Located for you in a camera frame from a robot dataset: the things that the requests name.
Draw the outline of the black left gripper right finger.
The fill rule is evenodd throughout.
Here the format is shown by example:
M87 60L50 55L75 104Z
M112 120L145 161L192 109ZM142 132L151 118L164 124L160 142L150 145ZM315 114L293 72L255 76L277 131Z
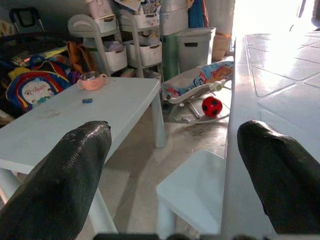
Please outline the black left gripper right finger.
M293 137L262 121L237 130L237 145L254 190L277 234L320 233L320 164Z

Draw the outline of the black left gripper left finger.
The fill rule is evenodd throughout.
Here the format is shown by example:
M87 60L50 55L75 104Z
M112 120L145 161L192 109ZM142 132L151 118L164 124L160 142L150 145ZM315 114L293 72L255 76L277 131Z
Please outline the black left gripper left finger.
M76 239L111 145L106 121L89 121L67 132L2 208L1 239Z

